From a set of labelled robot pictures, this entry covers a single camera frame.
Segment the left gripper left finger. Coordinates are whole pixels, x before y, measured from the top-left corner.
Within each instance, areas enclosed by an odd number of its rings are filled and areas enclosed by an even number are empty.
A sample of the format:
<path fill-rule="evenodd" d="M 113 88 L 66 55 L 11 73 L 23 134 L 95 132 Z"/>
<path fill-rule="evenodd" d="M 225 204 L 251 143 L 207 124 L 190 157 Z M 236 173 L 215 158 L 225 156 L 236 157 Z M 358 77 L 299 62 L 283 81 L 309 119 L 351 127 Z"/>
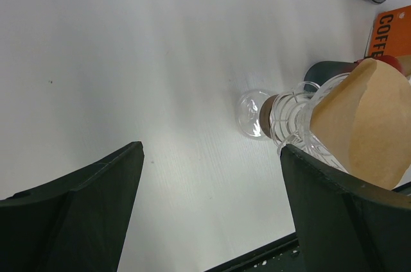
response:
<path fill-rule="evenodd" d="M 143 170 L 131 142 L 1 201 L 2 271 L 116 271 Z"/>

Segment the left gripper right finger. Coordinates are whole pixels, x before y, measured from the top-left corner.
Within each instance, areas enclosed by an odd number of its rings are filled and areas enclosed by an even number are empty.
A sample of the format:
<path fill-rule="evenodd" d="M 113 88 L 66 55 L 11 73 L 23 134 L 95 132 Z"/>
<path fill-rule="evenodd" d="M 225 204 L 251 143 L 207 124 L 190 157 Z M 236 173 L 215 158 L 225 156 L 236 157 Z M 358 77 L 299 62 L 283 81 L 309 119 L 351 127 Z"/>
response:
<path fill-rule="evenodd" d="M 299 148 L 281 169 L 307 271 L 410 271 L 410 184 L 386 190 Z"/>

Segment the single brown coffee filter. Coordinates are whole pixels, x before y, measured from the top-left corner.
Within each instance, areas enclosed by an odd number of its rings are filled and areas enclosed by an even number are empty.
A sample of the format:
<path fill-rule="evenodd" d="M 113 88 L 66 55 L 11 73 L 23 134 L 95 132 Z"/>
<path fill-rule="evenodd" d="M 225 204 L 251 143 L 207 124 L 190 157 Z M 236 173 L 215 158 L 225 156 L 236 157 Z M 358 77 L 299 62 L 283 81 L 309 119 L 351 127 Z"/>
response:
<path fill-rule="evenodd" d="M 315 106 L 310 130 L 351 175 L 391 190 L 410 167 L 410 84 L 365 59 Z"/>

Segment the clear glass dripper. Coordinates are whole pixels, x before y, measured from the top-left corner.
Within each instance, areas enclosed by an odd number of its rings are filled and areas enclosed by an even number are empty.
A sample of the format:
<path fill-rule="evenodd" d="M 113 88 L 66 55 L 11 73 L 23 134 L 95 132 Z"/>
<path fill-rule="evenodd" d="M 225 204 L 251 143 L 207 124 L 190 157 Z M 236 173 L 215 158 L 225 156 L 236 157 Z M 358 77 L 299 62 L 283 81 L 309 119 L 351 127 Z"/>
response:
<path fill-rule="evenodd" d="M 347 76 L 339 74 L 322 85 L 303 81 L 276 97 L 270 112 L 270 136 L 278 153 L 292 144 L 331 167 L 347 171 L 310 130 L 314 108 Z"/>

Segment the glass beaker with brown band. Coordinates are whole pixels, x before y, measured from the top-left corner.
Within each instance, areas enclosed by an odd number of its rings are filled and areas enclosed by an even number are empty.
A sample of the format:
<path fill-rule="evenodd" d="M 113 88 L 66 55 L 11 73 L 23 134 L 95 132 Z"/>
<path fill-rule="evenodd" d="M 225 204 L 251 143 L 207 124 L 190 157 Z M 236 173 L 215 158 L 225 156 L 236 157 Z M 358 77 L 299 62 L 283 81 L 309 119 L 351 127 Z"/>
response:
<path fill-rule="evenodd" d="M 270 114 L 277 94 L 269 90 L 253 89 L 245 92 L 236 105 L 236 122 L 239 131 L 253 140 L 268 140 Z"/>

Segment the red-topped dark flask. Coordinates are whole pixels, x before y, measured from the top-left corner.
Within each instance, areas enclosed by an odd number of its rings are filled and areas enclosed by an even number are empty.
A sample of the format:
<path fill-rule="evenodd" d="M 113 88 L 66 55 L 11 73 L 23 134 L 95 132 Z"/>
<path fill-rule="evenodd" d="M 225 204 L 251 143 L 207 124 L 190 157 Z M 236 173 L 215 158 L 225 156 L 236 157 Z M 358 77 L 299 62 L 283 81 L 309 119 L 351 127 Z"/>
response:
<path fill-rule="evenodd" d="M 402 64 L 396 57 L 390 55 L 383 55 L 374 57 L 379 61 L 385 62 L 395 69 L 397 69 L 402 75 L 407 76 L 407 68 L 405 64 Z M 329 79 L 338 76 L 343 73 L 352 72 L 356 66 L 361 63 L 363 59 L 355 62 L 337 62 L 337 61 L 323 61 L 312 65 L 304 76 L 304 81 L 311 81 L 318 85 L 323 85 Z"/>

